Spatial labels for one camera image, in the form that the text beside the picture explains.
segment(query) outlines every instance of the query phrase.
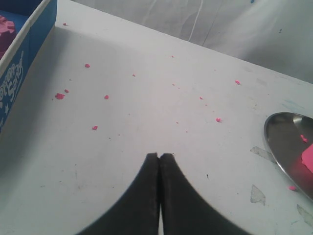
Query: blue cardboard box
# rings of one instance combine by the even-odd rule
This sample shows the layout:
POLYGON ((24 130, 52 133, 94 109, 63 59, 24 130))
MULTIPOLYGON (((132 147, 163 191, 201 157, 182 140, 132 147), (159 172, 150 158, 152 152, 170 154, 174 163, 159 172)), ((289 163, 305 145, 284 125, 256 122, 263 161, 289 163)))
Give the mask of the blue cardboard box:
POLYGON ((1 1, 0 15, 15 23, 17 36, 0 60, 0 133, 56 14, 57 0, 1 1))

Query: white fabric backdrop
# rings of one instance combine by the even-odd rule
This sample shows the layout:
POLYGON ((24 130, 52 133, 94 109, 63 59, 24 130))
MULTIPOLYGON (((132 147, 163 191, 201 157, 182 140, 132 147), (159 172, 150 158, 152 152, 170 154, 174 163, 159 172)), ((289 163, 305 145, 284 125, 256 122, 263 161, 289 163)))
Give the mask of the white fabric backdrop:
POLYGON ((313 0, 75 0, 313 83, 313 0))

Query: white table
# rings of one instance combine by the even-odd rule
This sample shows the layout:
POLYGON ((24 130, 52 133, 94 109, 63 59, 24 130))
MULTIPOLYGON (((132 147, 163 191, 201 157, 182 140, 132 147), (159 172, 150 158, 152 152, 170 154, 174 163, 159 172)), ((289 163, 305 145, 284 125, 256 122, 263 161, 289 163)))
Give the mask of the white table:
POLYGON ((312 84, 69 0, 26 79, 0 139, 0 234, 82 230, 155 151, 175 153, 199 194, 248 232, 313 232, 297 210, 313 214, 311 201, 250 151, 265 149, 267 116, 313 116, 312 84), (250 202, 252 185, 265 205, 250 202))

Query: pink sand crumb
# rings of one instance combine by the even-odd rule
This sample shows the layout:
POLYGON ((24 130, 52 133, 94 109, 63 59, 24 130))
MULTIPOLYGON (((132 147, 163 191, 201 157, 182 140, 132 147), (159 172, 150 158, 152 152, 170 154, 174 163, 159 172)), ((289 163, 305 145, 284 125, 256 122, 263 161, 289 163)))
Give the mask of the pink sand crumb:
POLYGON ((288 187, 291 191, 296 191, 297 190, 297 188, 295 187, 295 186, 289 186, 288 187))
POLYGON ((313 173, 313 144, 303 151, 301 159, 302 164, 305 165, 311 173, 313 173))
POLYGON ((63 99, 64 96, 65 96, 65 94, 57 93, 54 97, 56 97, 57 99, 63 99))
POLYGON ((303 140, 304 143, 308 142, 308 139, 304 137, 304 135, 300 135, 301 139, 303 140))

